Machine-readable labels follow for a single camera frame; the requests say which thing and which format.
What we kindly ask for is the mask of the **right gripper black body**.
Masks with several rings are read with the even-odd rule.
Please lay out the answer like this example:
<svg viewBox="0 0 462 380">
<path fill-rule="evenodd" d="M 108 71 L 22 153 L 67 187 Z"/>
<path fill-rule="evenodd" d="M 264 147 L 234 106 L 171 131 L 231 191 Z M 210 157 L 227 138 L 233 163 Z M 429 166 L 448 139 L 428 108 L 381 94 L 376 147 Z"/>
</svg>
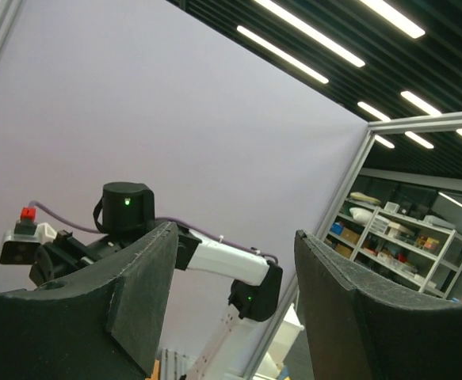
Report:
<svg viewBox="0 0 462 380">
<path fill-rule="evenodd" d="M 82 244 L 72 233 L 60 231 L 52 242 L 36 249 L 29 278 L 37 286 L 67 276 L 128 246 L 128 240 L 119 235 L 105 235 Z"/>
</svg>

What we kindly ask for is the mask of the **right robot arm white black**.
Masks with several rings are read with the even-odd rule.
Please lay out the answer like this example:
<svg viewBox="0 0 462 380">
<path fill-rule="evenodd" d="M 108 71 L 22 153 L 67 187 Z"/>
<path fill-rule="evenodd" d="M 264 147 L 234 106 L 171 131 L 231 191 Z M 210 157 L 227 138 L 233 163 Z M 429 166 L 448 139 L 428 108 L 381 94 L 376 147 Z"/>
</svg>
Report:
<svg viewBox="0 0 462 380">
<path fill-rule="evenodd" d="M 153 230 L 155 196 L 145 184 L 104 184 L 93 211 L 103 236 L 84 245 L 47 223 L 38 227 L 41 245 L 33 255 L 29 277 L 37 285 L 66 276 L 130 246 Z M 276 259 L 178 222 L 176 269 L 202 271 L 232 279 L 227 308 L 184 379 L 222 379 L 249 335 L 277 310 L 283 270 Z"/>
</svg>

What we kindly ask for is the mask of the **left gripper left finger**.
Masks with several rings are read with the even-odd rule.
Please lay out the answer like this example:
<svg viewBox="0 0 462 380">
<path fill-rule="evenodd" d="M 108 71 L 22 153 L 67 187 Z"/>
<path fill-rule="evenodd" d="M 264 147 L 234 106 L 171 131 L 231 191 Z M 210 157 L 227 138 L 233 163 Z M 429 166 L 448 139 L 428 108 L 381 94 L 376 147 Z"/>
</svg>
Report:
<svg viewBox="0 0 462 380">
<path fill-rule="evenodd" d="M 0 293 L 0 379 L 150 377 L 177 250 L 165 222 L 33 291 Z"/>
</svg>

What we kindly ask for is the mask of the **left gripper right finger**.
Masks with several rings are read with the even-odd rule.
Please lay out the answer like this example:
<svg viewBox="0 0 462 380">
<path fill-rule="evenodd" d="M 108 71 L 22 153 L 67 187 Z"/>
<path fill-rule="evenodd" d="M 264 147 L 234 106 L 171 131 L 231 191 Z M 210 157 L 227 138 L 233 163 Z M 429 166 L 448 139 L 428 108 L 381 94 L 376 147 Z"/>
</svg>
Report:
<svg viewBox="0 0 462 380">
<path fill-rule="evenodd" d="M 462 303 L 412 291 L 305 230 L 294 242 L 317 379 L 462 379 Z"/>
</svg>

